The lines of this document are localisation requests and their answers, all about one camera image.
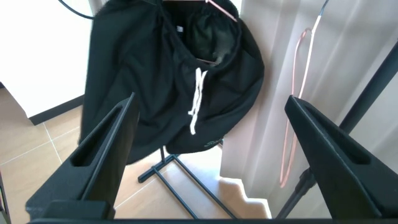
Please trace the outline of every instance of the white wall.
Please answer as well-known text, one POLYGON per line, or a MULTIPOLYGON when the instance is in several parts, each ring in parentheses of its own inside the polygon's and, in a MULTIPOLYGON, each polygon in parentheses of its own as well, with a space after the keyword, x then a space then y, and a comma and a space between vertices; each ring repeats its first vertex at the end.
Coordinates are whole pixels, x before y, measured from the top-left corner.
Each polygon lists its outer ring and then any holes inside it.
MULTIPOLYGON (((241 17, 260 47, 265 80, 256 104, 224 139, 221 175, 242 179, 251 198, 266 198, 273 217, 308 167, 301 150, 285 188, 279 187, 280 162, 290 95, 294 48, 312 27, 324 1, 244 0, 241 17)), ((398 38, 396 0, 330 0, 318 26, 303 99, 339 124, 398 38)), ((308 52, 298 55, 299 86, 308 52)), ((383 91, 351 136, 398 172, 398 77, 383 91)), ((329 217, 319 188, 298 203, 289 218, 329 217)))
MULTIPOLYGON (((65 0, 92 15, 87 0, 65 0)), ((84 94, 91 21, 56 0, 0 1, 0 81, 27 117, 84 94)))

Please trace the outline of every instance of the black metal stand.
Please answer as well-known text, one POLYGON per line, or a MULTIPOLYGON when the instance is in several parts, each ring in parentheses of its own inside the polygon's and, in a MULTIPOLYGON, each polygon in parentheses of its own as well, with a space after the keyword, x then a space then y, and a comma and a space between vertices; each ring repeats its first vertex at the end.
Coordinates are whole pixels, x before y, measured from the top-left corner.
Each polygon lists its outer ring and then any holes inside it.
MULTIPOLYGON (((358 124, 361 118, 365 115, 368 109, 372 106, 374 101, 381 94, 383 89, 394 78, 398 72, 398 42, 392 48, 390 53, 384 59, 379 69, 373 75, 372 79, 366 85, 365 89, 355 101, 353 107, 349 110, 340 124, 340 128, 346 133, 350 133, 358 124)), ((288 201, 279 212, 277 218, 286 218, 293 210, 297 202, 316 184, 315 177, 308 168, 300 176, 300 181, 288 201)))
POLYGON ((183 168, 191 178, 203 189, 205 192, 233 219, 237 219, 236 216, 196 177, 189 169, 184 165, 184 163, 178 158, 179 155, 169 155, 165 158, 164 156, 164 148, 160 149, 160 155, 162 156, 162 160, 156 165, 152 166, 145 173, 141 174, 138 177, 138 182, 143 183, 150 176, 156 174, 159 179, 166 185, 166 187, 173 193, 175 198, 181 203, 181 205, 186 209, 186 211, 192 216, 194 219, 199 219, 192 209, 182 200, 182 198, 178 195, 178 193, 173 189, 173 187, 167 182, 167 180, 162 176, 159 172, 161 168, 165 167, 172 161, 176 161, 181 168, 183 168))

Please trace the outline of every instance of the white drawstring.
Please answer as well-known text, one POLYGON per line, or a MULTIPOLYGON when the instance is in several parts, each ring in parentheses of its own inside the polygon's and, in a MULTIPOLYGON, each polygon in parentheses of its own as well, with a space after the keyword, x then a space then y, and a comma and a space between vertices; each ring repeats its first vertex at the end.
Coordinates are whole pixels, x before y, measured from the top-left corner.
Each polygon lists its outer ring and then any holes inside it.
POLYGON ((192 135, 196 134, 195 125, 198 120, 198 113, 200 110, 201 95, 202 95, 202 90, 203 90, 203 82, 205 81, 206 74, 207 74, 207 71, 202 73, 200 68, 196 69, 195 94, 193 96, 192 109, 190 111, 188 111, 188 114, 192 115, 192 120, 191 120, 191 124, 190 124, 190 129, 191 129, 192 135))

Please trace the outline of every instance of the garment rack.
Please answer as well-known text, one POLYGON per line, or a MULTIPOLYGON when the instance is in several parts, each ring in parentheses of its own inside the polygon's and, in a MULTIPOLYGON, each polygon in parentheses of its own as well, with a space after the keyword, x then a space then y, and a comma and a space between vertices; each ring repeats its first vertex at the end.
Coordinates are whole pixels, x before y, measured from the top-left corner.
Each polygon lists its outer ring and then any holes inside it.
POLYGON ((237 219, 236 216, 215 196, 200 180, 198 177, 195 176, 195 174, 192 173, 192 171, 189 170, 189 168, 178 158, 179 154, 171 154, 167 157, 164 155, 164 149, 165 147, 160 149, 160 156, 161 156, 161 161, 158 162, 156 165, 152 166, 149 170, 144 172, 138 177, 138 182, 143 183, 145 182, 149 177, 153 175, 157 175, 158 178, 166 185, 166 187, 173 193, 174 197, 181 203, 181 205, 186 209, 186 211, 192 216, 193 219, 199 219, 195 212, 192 211, 192 209, 184 202, 184 200, 179 196, 179 194, 174 190, 174 188, 167 182, 167 180, 163 177, 163 175, 159 172, 163 167, 165 167, 167 164, 171 163, 172 161, 175 161, 179 164, 179 166, 185 170, 189 176, 233 219, 237 219))

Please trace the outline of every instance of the wire hanger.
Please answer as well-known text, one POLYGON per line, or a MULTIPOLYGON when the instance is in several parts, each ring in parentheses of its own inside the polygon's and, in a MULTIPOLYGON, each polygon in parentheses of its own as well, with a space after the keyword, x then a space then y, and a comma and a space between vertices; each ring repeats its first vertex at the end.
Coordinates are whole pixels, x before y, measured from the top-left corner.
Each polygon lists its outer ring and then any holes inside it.
POLYGON ((216 7, 218 10, 220 10, 222 13, 226 14, 226 16, 231 18, 233 21, 238 22, 238 20, 235 19, 234 16, 232 16, 227 10, 223 9, 221 6, 219 6, 213 0, 164 0, 164 1, 204 1, 205 3, 212 4, 214 7, 216 7))
MULTIPOLYGON (((310 41, 310 49, 308 51, 308 56, 307 56, 307 62, 305 65, 305 71, 304 71, 304 77, 303 77, 303 82, 300 88, 300 93, 298 94, 298 98, 301 98, 303 95, 303 91, 304 91, 304 86, 305 86, 305 81, 307 80, 307 74, 308 74, 308 68, 310 67, 310 60, 311 60, 311 54, 312 54, 312 46, 313 46, 313 40, 315 37, 315 31, 317 30, 317 27, 319 25, 319 21, 321 20, 321 17, 323 15, 323 11, 325 10, 326 5, 328 4, 329 0, 326 0, 325 3, 323 4, 321 11, 317 17, 317 20, 315 21, 315 24, 313 26, 313 28, 306 28, 298 42, 295 48, 295 52, 294 52, 294 59, 293 59, 293 72, 292 72, 292 95, 294 95, 294 78, 295 78, 295 69, 296 69, 296 59, 297 59, 297 52, 299 51, 299 47, 301 42, 303 41, 305 35, 307 34, 307 32, 311 33, 311 41, 310 41)), ((289 177, 289 173, 290 173, 290 168, 292 167, 293 164, 293 160, 294 160, 294 154, 295 154, 295 150, 296 150, 296 145, 297 145, 297 136, 295 135, 295 133, 293 133, 293 142, 292 142, 292 147, 290 150, 290 156, 289 156, 289 163, 287 165, 287 170, 286 170, 286 174, 284 175, 284 169, 285 169, 285 155, 286 155, 286 145, 287 145, 287 133, 289 130, 289 119, 286 121, 286 130, 285 130, 285 138, 284 138, 284 147, 283 147, 283 151, 282 151, 282 164, 281 164, 281 168, 280 168, 280 178, 279 178, 279 185, 281 188, 285 187, 287 179, 289 177)))

